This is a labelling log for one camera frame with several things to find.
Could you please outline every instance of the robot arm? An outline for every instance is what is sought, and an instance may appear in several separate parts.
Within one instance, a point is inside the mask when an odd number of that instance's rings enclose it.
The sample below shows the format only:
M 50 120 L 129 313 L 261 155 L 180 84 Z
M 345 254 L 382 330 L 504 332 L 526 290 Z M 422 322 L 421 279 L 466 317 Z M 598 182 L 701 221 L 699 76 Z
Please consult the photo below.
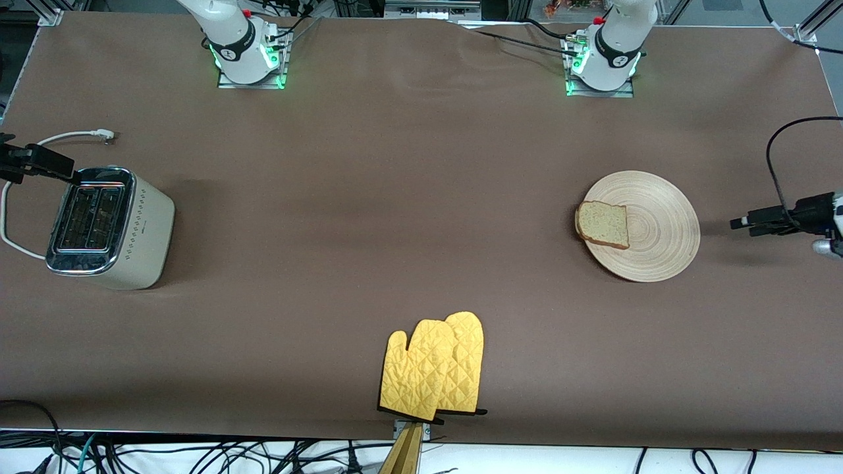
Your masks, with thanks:
M 237 0 L 177 0 L 205 32 L 217 64 L 235 83 L 256 83 L 278 68 L 267 50 L 278 45 L 277 27 L 246 15 Z
M 572 72 L 592 89 L 618 89 L 635 72 L 641 46 L 657 18 L 656 0 L 615 0 L 603 24 L 582 32 L 586 49 Z
M 823 235 L 813 242 L 813 251 L 843 260 L 843 190 L 800 199 L 792 211 L 782 206 L 749 211 L 746 217 L 732 219 L 729 224 L 732 229 L 749 228 L 751 237 L 797 232 Z

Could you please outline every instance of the white cable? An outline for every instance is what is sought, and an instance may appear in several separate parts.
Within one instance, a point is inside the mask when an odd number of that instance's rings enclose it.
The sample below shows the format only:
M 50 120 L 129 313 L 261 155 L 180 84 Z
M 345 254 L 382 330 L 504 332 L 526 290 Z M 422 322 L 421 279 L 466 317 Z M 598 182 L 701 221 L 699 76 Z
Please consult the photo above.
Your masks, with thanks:
M 8 188 L 10 187 L 12 187 L 12 181 L 8 181 L 6 185 L 3 186 L 3 193 L 0 193 L 0 239 L 3 239 L 3 242 L 6 242 L 7 244 L 11 245 L 12 248 L 14 248 L 15 250 L 20 250 L 28 256 L 32 256 L 40 260 L 45 260 L 45 257 L 43 255 L 36 254 L 31 250 L 26 250 L 24 247 L 15 244 L 6 235 L 6 196 L 8 195 Z
M 93 136 L 93 137 L 100 137 L 103 140 L 112 140 L 114 139 L 114 132 L 111 130 L 105 130 L 104 128 L 98 128 L 97 130 L 82 130 L 79 132 L 67 132 L 67 133 L 59 133 L 53 137 L 45 138 L 38 142 L 37 144 L 40 146 L 44 146 L 50 142 L 55 142 L 56 140 L 61 140 L 63 138 L 70 138 L 70 137 L 84 137 L 84 136 Z
M 100 137 L 103 140 L 111 140 L 114 138 L 115 134 L 111 130 L 105 130 L 104 128 L 99 128 L 97 130 L 84 130 L 81 132 L 68 132 L 68 133 L 60 133 L 53 137 L 45 138 L 41 140 L 37 144 L 40 146 L 44 146 L 50 142 L 55 142 L 56 140 L 61 140 L 63 138 L 70 138 L 70 137 L 83 137 L 83 136 L 93 136 L 93 137 Z M 27 250 L 24 247 L 15 244 L 7 235 L 6 235 L 6 201 L 8 196 L 8 190 L 12 187 L 12 181 L 7 181 L 6 185 L 3 186 L 3 192 L 0 192 L 0 239 L 3 239 L 3 242 L 9 244 L 13 249 L 19 250 L 25 253 L 28 256 L 37 258 L 39 260 L 45 260 L 46 257 L 40 254 L 36 254 L 32 250 Z

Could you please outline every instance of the power cord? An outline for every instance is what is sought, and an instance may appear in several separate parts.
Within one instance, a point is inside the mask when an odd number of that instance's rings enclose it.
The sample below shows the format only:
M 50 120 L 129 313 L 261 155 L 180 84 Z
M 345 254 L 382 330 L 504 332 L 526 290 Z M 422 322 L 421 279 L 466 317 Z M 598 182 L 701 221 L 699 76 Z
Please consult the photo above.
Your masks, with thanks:
M 635 474 L 641 473 L 641 464 L 644 463 L 644 455 L 647 453 L 647 447 L 641 448 L 641 455 L 638 456 L 638 462 L 635 464 Z
M 94 436 L 96 435 L 97 433 L 91 434 L 88 436 L 88 440 L 85 441 L 85 446 L 82 447 L 82 454 L 79 455 L 79 465 L 76 467 L 76 474 L 82 474 L 84 472 L 85 457 L 88 455 L 88 450 L 91 449 L 91 443 L 94 442 Z M 94 464 L 96 464 L 96 458 L 93 454 L 91 458 L 94 459 Z
M 115 137 L 115 133 L 111 130 L 105 130 L 104 128 L 99 128 L 97 130 L 83 130 L 80 132 L 68 132 L 68 133 L 59 133 L 58 135 L 54 135 L 49 138 L 45 138 L 41 140 L 37 144 L 40 146 L 44 146 L 48 143 L 55 142 L 56 140 L 62 140 L 64 138 L 70 137 L 85 137 L 85 136 L 93 136 L 102 138 L 104 142 L 109 142 L 113 140 Z M 33 252 L 32 250 L 28 250 L 21 245 L 14 243 L 6 234 L 6 211 L 7 211 L 7 201 L 8 201 L 8 190 L 12 188 L 12 181 L 7 181 L 6 185 L 3 186 L 3 191 L 0 191 L 0 240 L 6 242 L 9 246 L 13 249 L 20 251 L 28 256 L 33 258 L 37 258 L 39 260 L 46 260 L 46 257 Z
M 492 38 L 497 38 L 498 40 L 510 41 L 512 43 L 518 43 L 520 45 L 530 46 L 530 47 L 537 48 L 537 49 L 540 49 L 540 50 L 553 51 L 555 53 L 559 53 L 559 54 L 566 55 L 566 56 L 576 56 L 577 55 L 577 53 L 575 53 L 574 51 L 565 51 L 565 50 L 561 50 L 559 48 L 551 48 L 549 46 L 537 45 L 535 43 L 530 43 L 528 41 L 516 40 L 515 38 L 510 38 L 508 36 L 496 35 L 494 33 L 489 33 L 489 32 L 486 32 L 486 31 L 475 30 L 475 32 L 480 33 L 481 35 L 486 35 L 486 36 L 491 36 Z
M 48 455 L 44 460 L 32 471 L 32 474 L 46 474 L 47 467 L 50 466 L 50 461 L 52 461 L 54 455 Z
M 357 460 L 357 453 L 354 452 L 354 443 L 348 440 L 348 469 L 346 474 L 363 474 L 363 466 Z
M 279 17 L 281 16 L 281 12 L 278 10 L 278 6 L 273 4 L 273 3 L 270 3 L 269 0 L 249 0 L 249 1 L 252 2 L 252 3 L 260 4 L 260 7 L 264 9 L 264 12 L 266 11 L 266 8 L 269 7 L 269 8 L 272 8 L 272 10 L 275 11 L 275 15 L 277 15 Z
M 558 40 L 564 40 L 565 37 L 566 37 L 566 35 L 560 35 L 558 33 L 554 33 L 553 31 L 548 30 L 547 28 L 545 28 L 545 26 L 543 24 L 541 24 L 538 21 L 536 21 L 534 19 L 531 19 L 531 18 L 525 18 L 525 19 L 519 20 L 518 22 L 519 23 L 532 24 L 533 26 L 535 26 L 536 28 L 541 30 L 542 33 L 544 33 L 545 35 L 548 35 L 551 38 L 556 38 Z
M 298 19 L 296 20 L 296 23 L 294 23 L 294 24 L 293 24 L 293 26 L 291 26 L 290 28 L 288 28 L 288 29 L 284 30 L 284 32 L 283 32 L 283 33 L 279 33 L 278 35 L 275 35 L 275 36 L 270 36 L 270 37 L 269 37 L 269 41 L 274 41 L 274 40 L 277 40 L 278 38 L 283 38 L 284 36 L 289 35 L 289 34 L 290 34 L 290 33 L 292 33 L 292 32 L 296 29 L 296 27 L 297 27 L 297 26 L 299 26 L 299 25 L 300 25 L 300 24 L 304 21 L 304 19 L 306 19 L 306 18 L 310 18 L 310 17 L 309 17 L 308 15 L 302 15 L 302 16 L 298 17 Z
M 773 170 L 773 163 L 770 158 L 770 150 L 773 147 L 773 142 L 776 138 L 781 135 L 782 132 L 787 130 L 794 125 L 798 125 L 800 123 L 806 123 L 809 121 L 843 121 L 843 116 L 815 116 L 815 117 L 805 117 L 795 121 L 790 121 L 785 125 L 779 127 L 776 130 L 776 133 L 773 133 L 773 136 L 770 137 L 770 140 L 767 142 L 767 149 L 766 149 L 766 158 L 767 158 L 767 168 L 770 170 L 770 176 L 773 178 L 773 186 L 776 187 L 776 194 L 779 196 L 779 202 L 781 203 L 781 207 L 784 210 L 784 214 L 787 217 L 787 222 L 793 226 L 795 229 L 803 230 L 799 223 L 793 219 L 793 216 L 790 214 L 789 207 L 787 206 L 787 200 L 785 200 L 784 192 L 781 191 L 781 185 L 779 184 L 779 178 L 776 176 L 776 172 Z
M 56 422 L 56 418 L 52 416 L 52 413 L 50 413 L 50 410 L 47 410 L 43 405 L 41 405 L 40 403 L 36 403 L 34 401 L 17 400 L 17 399 L 0 400 L 0 407 L 13 406 L 13 405 L 22 405 L 24 407 L 32 407 L 32 408 L 35 408 L 36 410 L 44 413 L 47 416 L 47 418 L 50 420 L 50 425 L 53 428 L 53 434 L 56 436 L 56 445 L 52 446 L 52 449 L 53 449 L 54 452 L 58 453 L 58 471 L 57 472 L 64 472 L 64 466 L 62 464 L 62 461 L 63 461 L 63 453 L 62 452 L 64 451 L 64 448 L 62 446 L 62 437 L 60 435 L 61 430 L 58 428 L 58 423 Z
M 755 459 L 758 457 L 758 450 L 751 450 L 752 456 L 749 458 L 749 466 L 746 468 L 746 474 L 752 474 L 752 470 L 755 468 Z M 703 456 L 706 457 L 706 461 L 708 461 L 708 466 L 711 468 L 711 474 L 719 474 L 717 472 L 717 466 L 715 466 L 714 461 L 711 459 L 711 456 L 708 455 L 706 450 L 696 449 L 690 452 L 690 460 L 694 463 L 694 468 L 700 474 L 708 474 L 707 472 L 702 470 L 700 464 L 696 462 L 696 455 L 702 453 Z
M 791 43 L 793 43 L 794 45 L 796 45 L 796 46 L 801 46 L 801 47 L 803 47 L 803 48 L 810 48 L 810 49 L 812 49 L 812 50 L 817 50 L 817 51 L 830 52 L 830 53 L 834 53 L 834 54 L 843 54 L 843 50 L 836 50 L 836 49 L 834 49 L 834 48 L 826 48 L 826 47 L 822 47 L 822 46 L 816 46 L 816 45 L 812 45 L 812 44 L 810 44 L 810 43 L 805 43 L 805 42 L 803 42 L 803 41 L 800 41 L 799 39 L 797 39 L 797 37 L 796 37 L 796 36 L 791 35 L 791 34 L 790 34 L 790 33 L 788 33 L 787 31 L 785 31 L 785 29 L 784 29 L 784 28 L 782 28 L 782 27 L 781 27 L 781 26 L 780 26 L 780 25 L 779 25 L 779 24 L 778 24 L 778 23 L 777 23 L 777 22 L 773 19 L 772 15 L 770 15 L 770 10 L 768 10 L 768 9 L 767 9 L 767 3 L 765 2 L 765 0 L 758 0 L 758 4 L 761 6 L 761 11 L 764 13 L 764 18 L 766 18 L 766 19 L 767 19 L 767 21 L 769 21 L 769 22 L 770 22 L 770 25 L 771 25 L 773 28 L 775 28 L 775 29 L 776 29 L 776 31 L 778 31 L 779 33 L 781 33 L 781 35 L 782 35 L 782 36 L 784 36 L 785 38 L 787 38 L 787 40 L 788 40 L 788 41 L 790 41 Z

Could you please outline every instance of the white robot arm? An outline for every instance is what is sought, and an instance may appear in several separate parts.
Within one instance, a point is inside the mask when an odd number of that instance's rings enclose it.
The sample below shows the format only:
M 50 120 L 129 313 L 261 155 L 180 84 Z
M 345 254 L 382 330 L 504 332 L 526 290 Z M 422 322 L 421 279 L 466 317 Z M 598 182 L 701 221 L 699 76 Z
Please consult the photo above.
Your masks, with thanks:
M 634 73 L 657 18 L 656 0 L 615 0 L 603 24 L 578 32 L 587 37 L 587 50 L 572 72 L 592 89 L 618 89 Z
M 177 1 L 199 22 L 220 69 L 233 82 L 256 83 L 278 68 L 277 57 L 267 53 L 276 44 L 274 24 L 246 18 L 237 0 Z

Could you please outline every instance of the cable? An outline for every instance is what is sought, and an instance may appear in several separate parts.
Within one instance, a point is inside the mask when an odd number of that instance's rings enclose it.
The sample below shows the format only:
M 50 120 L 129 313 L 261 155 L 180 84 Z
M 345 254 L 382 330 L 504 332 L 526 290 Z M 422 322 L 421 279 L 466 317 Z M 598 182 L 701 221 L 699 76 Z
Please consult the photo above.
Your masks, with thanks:
M 79 465 L 76 467 L 76 474 L 82 474 L 84 471 L 85 457 L 88 455 L 88 450 L 91 448 L 91 443 L 94 442 L 94 436 L 96 435 L 97 433 L 91 434 L 88 436 L 88 441 L 85 441 L 85 446 L 82 447 L 82 454 L 79 455 Z
M 313 440 L 301 441 L 301 444 L 299 444 L 299 441 L 296 441 L 290 452 L 284 456 L 284 459 L 278 462 L 278 465 L 275 466 L 275 469 L 273 469 L 270 474 L 280 474 L 281 471 L 286 469 L 287 466 L 290 466 L 293 462 L 298 463 L 298 457 L 314 444 L 316 444 L 316 441 Z
M 766 18 L 767 21 L 770 22 L 770 25 L 773 28 L 775 28 L 776 31 L 778 31 L 782 36 L 787 38 L 787 40 L 790 41 L 791 43 L 793 43 L 794 45 L 801 46 L 803 48 L 810 48 L 812 50 L 817 50 L 817 51 L 830 52 L 830 53 L 834 53 L 834 54 L 843 54 L 843 50 L 836 50 L 834 48 L 826 48 L 826 47 L 822 47 L 822 46 L 816 46 L 816 45 L 812 45 L 810 43 L 805 43 L 803 41 L 800 41 L 799 39 L 797 39 L 796 36 L 788 33 L 784 28 L 782 28 L 773 19 L 772 15 L 770 15 L 770 10 L 767 9 L 767 3 L 765 2 L 765 0 L 758 0 L 758 4 L 761 6 L 761 12 L 764 13 L 764 18 Z
M 225 459 L 225 462 L 223 463 L 223 467 L 221 467 L 220 470 L 219 470 L 219 474 L 223 474 L 223 471 L 226 471 L 226 469 L 231 470 L 231 464 L 233 462 L 235 462 L 238 458 L 242 457 L 242 458 L 246 458 L 246 459 L 252 459 L 252 458 L 249 458 L 246 455 L 246 453 L 252 451 L 254 448 L 256 448 L 260 444 L 262 444 L 262 442 L 260 442 L 260 441 L 257 442 L 257 443 L 254 443 L 253 445 L 249 446 L 248 448 L 243 448 L 242 451 L 240 451 L 239 453 L 237 453 L 236 455 L 233 455 L 233 456 L 228 456 L 228 453 L 226 453 L 226 455 L 225 455 L 226 459 Z M 266 470 L 264 469 L 263 463 L 260 464 L 260 470 L 261 470 L 262 474 L 266 473 Z
M 52 137 L 45 138 L 38 142 L 37 144 L 40 146 L 44 146 L 48 143 L 55 142 L 56 140 L 63 140 L 64 138 L 70 137 L 100 137 L 103 140 L 112 140 L 114 139 L 114 132 L 111 130 L 105 130 L 104 128 L 99 128 L 97 130 L 81 130 L 79 132 L 67 132 L 67 133 L 59 133 L 58 135 L 53 135 Z
M 485 31 L 475 30 L 475 32 L 480 33 L 481 35 L 486 35 L 486 36 L 491 36 L 492 38 L 497 38 L 498 40 L 511 41 L 513 43 L 518 43 L 520 45 L 532 46 L 533 48 L 538 48 L 540 50 L 553 51 L 553 52 L 563 54 L 563 55 L 568 55 L 568 56 L 576 56 L 577 55 L 577 53 L 574 52 L 574 51 L 564 51 L 564 50 L 561 50 L 561 49 L 558 49 L 558 48 L 551 48 L 549 46 L 536 45 L 535 43 L 516 40 L 515 38 L 509 38 L 507 36 L 496 35 L 494 33 L 487 33 Z
M 787 124 L 779 127 L 776 130 L 776 133 L 773 133 L 773 136 L 770 137 L 770 141 L 767 142 L 767 150 L 766 150 L 766 158 L 767 158 L 767 168 L 770 170 L 770 176 L 773 178 L 773 186 L 776 187 L 776 194 L 779 195 L 779 202 L 781 202 L 781 207 L 783 207 L 783 212 L 787 217 L 787 222 L 796 229 L 803 230 L 802 227 L 793 219 L 789 211 L 789 207 L 787 206 L 787 201 L 785 200 L 785 195 L 781 191 L 781 185 L 779 184 L 779 178 L 776 176 L 776 172 L 773 170 L 773 163 L 770 158 L 770 150 L 773 146 L 773 142 L 776 138 L 781 135 L 782 132 L 787 130 L 794 125 L 798 125 L 800 123 L 805 123 L 809 121 L 843 121 L 843 116 L 815 116 L 815 117 L 805 117 L 795 121 L 790 121 Z
M 3 191 L 0 191 L 0 239 L 3 242 L 6 242 L 11 246 L 13 249 L 23 252 L 28 256 L 33 258 L 37 258 L 39 260 L 46 260 L 46 257 L 33 252 L 32 250 L 25 249 L 24 247 L 15 244 L 9 237 L 6 235 L 6 201 L 8 198 L 8 190 L 12 187 L 12 181 L 7 181 L 6 185 L 3 186 Z
M 638 456 L 638 462 L 635 464 L 635 474 L 640 474 L 641 464 L 644 463 L 644 455 L 647 453 L 647 447 L 641 448 L 641 455 Z
M 691 462 L 694 463 L 694 467 L 696 468 L 696 471 L 699 472 L 700 474 L 706 474 L 706 472 L 703 471 L 702 468 L 700 467 L 700 465 L 697 464 L 697 462 L 696 462 L 697 453 L 702 453 L 702 455 L 704 455 L 706 457 L 706 459 L 708 460 L 708 465 L 711 466 L 711 472 L 713 474 L 718 474 L 717 473 L 717 466 L 714 466 L 714 461 L 711 460 L 711 456 L 709 456 L 708 453 L 706 453 L 706 450 L 692 450 L 690 452 L 690 460 L 691 460 Z
M 355 450 L 365 450 L 365 449 L 368 449 L 368 448 L 387 448 L 387 447 L 390 447 L 390 446 L 393 446 L 393 445 L 394 445 L 394 443 L 364 444 L 362 446 L 355 446 L 354 449 Z M 310 464 L 312 462 L 327 461 L 328 457 L 333 456 L 333 455 L 338 454 L 338 453 L 345 452 L 345 451 L 348 451 L 348 448 L 341 448 L 341 449 L 338 449 L 338 450 L 329 451 L 327 453 L 324 453 L 323 455 L 318 455 L 315 458 L 311 458 L 311 459 L 307 460 L 306 462 L 304 462 L 302 464 L 302 466 L 299 467 L 298 469 L 293 469 L 292 471 L 290 471 L 289 474 L 300 474 L 302 472 L 302 469 L 307 467 L 308 464 Z
M 749 466 L 746 468 L 746 474 L 752 474 L 752 470 L 755 467 L 755 458 L 758 457 L 758 450 L 751 450 L 752 457 L 749 458 Z
M 275 10 L 275 15 L 277 15 L 279 17 L 281 16 L 281 12 L 278 11 L 278 6 L 273 5 L 272 3 L 269 3 L 269 0 L 249 0 L 249 1 L 252 2 L 252 3 L 259 3 L 260 7 L 264 9 L 264 12 L 266 11 L 266 7 L 271 7 L 273 10 Z
M 357 460 L 357 453 L 354 452 L 354 443 L 348 440 L 348 469 L 346 474 L 363 474 L 363 466 Z
M 531 19 L 531 18 L 525 18 L 525 19 L 519 20 L 518 22 L 519 23 L 532 24 L 533 26 L 535 26 L 536 28 L 541 30 L 542 33 L 544 33 L 545 35 L 548 35 L 551 38 L 556 38 L 558 40 L 564 40 L 565 37 L 566 37 L 566 35 L 560 35 L 558 33 L 554 33 L 553 31 L 548 30 L 547 28 L 545 28 L 545 26 L 543 24 L 541 24 L 538 21 L 536 21 L 534 19 Z
M 47 410 L 40 403 L 36 403 L 34 401 L 29 401 L 29 400 L 14 400 L 14 399 L 13 400 L 0 400 L 0 407 L 2 407 L 3 405 L 23 405 L 25 407 L 33 407 L 33 408 L 36 408 L 36 409 L 40 410 L 42 413 L 44 413 L 47 416 L 47 418 L 50 419 L 50 425 L 52 425 L 53 434 L 56 435 L 56 446 L 53 447 L 53 450 L 54 451 L 58 450 L 58 455 L 59 455 L 58 456 L 58 472 L 60 472 L 60 473 L 64 472 L 64 470 L 63 470 L 64 468 L 63 468 L 63 465 L 62 465 L 62 462 L 63 462 L 62 452 L 64 451 L 64 449 L 62 448 L 62 437 L 59 435 L 59 432 L 61 430 L 58 428 L 58 423 L 56 423 L 56 419 L 52 416 L 52 413 L 50 413 L 50 410 Z
M 297 27 L 299 24 L 301 24 L 301 23 L 304 21 L 304 19 L 306 19 L 306 18 L 309 18 L 309 17 L 308 17 L 308 15 L 302 15 L 302 16 L 298 17 L 298 19 L 296 20 L 296 23 L 294 23 L 294 24 L 293 24 L 293 26 L 291 26 L 290 28 L 288 28 L 287 30 L 285 30 L 283 33 L 279 33 L 278 35 L 275 35 L 275 36 L 270 36 L 269 41 L 274 41 L 274 40 L 277 40 L 278 38 L 282 38 L 282 37 L 284 37 L 284 36 L 289 35 L 289 34 L 290 34 L 290 33 L 292 33 L 292 32 L 296 29 L 296 27 Z

